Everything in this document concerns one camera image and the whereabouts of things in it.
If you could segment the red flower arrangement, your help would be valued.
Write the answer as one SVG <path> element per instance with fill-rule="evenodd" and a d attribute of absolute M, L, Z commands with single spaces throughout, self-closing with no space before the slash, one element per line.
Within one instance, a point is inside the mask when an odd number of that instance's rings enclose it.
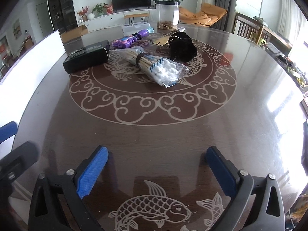
<path fill-rule="evenodd" d="M 81 10 L 77 12 L 77 15 L 80 17 L 82 21 L 87 21 L 88 11 L 89 11 L 89 6 L 82 7 Z"/>

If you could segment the bag of cotton swabs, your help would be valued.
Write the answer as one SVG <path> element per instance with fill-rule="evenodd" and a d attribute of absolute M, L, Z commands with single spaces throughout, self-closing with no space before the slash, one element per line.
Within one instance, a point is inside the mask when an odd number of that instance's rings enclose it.
<path fill-rule="evenodd" d="M 115 49 L 113 53 L 119 54 L 126 61 L 138 67 L 149 79 L 162 87 L 169 88 L 176 85 L 178 80 L 189 72 L 184 64 L 152 55 L 140 46 Z"/>

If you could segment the brown cardboard box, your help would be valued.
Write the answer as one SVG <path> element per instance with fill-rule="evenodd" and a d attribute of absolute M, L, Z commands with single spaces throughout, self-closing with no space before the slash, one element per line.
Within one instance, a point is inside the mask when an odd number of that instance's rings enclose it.
<path fill-rule="evenodd" d="M 79 38 L 88 33 L 88 28 L 85 25 L 73 28 L 61 34 L 62 43 L 67 43 L 73 39 Z"/>

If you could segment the wooden side chair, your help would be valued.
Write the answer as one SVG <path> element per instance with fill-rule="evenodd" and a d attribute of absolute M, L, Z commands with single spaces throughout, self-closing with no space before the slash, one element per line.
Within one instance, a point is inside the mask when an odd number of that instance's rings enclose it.
<path fill-rule="evenodd" d="M 255 19 L 241 13 L 235 13 L 232 33 L 262 46 L 270 41 L 271 34 L 266 27 Z"/>

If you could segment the black display cabinet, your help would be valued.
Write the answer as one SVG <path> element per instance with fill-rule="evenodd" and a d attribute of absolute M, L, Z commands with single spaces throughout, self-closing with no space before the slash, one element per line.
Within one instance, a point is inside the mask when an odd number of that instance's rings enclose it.
<path fill-rule="evenodd" d="M 73 0 L 47 0 L 51 23 L 60 34 L 77 27 Z"/>

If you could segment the clear jar with black lid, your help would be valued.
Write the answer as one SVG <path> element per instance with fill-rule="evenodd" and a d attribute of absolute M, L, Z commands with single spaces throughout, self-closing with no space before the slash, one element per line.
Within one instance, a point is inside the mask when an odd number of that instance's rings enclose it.
<path fill-rule="evenodd" d="M 158 1 L 157 28 L 161 30 L 176 30 L 179 21 L 179 3 L 177 1 Z"/>

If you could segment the black rectangular carton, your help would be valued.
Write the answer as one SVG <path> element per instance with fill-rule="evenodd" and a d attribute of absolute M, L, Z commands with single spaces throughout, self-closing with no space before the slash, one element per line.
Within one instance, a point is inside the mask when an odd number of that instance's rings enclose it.
<path fill-rule="evenodd" d="M 72 51 L 63 62 L 67 74 L 73 74 L 109 61 L 110 43 L 108 40 L 90 44 Z"/>

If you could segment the purple toy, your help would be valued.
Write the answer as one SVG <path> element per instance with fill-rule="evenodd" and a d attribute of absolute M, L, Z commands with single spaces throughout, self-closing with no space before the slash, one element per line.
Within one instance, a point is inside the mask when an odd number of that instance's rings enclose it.
<path fill-rule="evenodd" d="M 152 33 L 151 29 L 144 29 L 127 37 L 114 40 L 112 46 L 114 49 L 127 49 L 133 46 L 137 41 L 142 40 Z"/>

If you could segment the white tv cabinet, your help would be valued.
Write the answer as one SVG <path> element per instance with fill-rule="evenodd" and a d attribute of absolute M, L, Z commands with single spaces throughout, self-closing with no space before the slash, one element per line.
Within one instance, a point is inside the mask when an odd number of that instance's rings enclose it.
<path fill-rule="evenodd" d="M 138 10 L 131 10 L 131 11 L 124 11 L 118 13 L 112 13 L 108 15 L 102 15 L 91 20 L 84 21 L 79 23 L 78 26 L 85 25 L 88 28 L 88 31 L 96 31 L 104 28 L 112 28 L 121 26 L 123 24 L 129 24 L 128 20 L 124 20 L 124 15 L 127 14 L 142 14 L 142 13 L 149 13 L 150 16 L 146 18 L 146 22 L 152 23 L 157 22 L 158 20 L 158 12 L 156 9 L 138 9 Z M 139 18 L 135 18 L 135 23 L 140 22 Z"/>

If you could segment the small wooden bench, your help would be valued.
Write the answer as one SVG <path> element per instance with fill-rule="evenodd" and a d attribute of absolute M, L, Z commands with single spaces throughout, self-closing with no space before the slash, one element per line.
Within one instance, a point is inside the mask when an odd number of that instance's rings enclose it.
<path fill-rule="evenodd" d="M 127 14 L 124 15 L 124 20 L 127 21 L 129 24 L 132 24 L 135 22 L 135 18 L 139 18 L 141 22 L 145 22 L 146 18 L 150 16 L 149 13 L 142 13 L 142 14 Z"/>

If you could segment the clear plastic cartoon case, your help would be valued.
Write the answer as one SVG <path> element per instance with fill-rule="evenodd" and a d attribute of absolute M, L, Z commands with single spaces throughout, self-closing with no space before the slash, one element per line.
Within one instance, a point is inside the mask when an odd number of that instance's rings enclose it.
<path fill-rule="evenodd" d="M 151 24 L 143 21 L 143 22 L 138 22 L 138 23 L 124 24 L 124 25 L 121 25 L 121 28 L 122 28 L 123 35 L 127 37 L 141 30 L 151 28 Z"/>

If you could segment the orange lounge chair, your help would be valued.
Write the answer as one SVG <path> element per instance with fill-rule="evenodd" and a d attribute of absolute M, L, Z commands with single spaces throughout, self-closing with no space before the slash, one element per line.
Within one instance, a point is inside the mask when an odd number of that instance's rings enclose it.
<path fill-rule="evenodd" d="M 210 27 L 227 14 L 227 10 L 209 3 L 203 3 L 200 12 L 193 13 L 180 7 L 179 21 L 201 27 Z"/>

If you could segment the black velvet pouch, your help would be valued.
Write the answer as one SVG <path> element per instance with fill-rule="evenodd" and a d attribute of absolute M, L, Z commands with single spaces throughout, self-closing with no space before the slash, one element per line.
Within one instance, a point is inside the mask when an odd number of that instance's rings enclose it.
<path fill-rule="evenodd" d="M 190 62 L 197 56 L 197 48 L 185 32 L 175 32 L 169 37 L 170 60 Z"/>

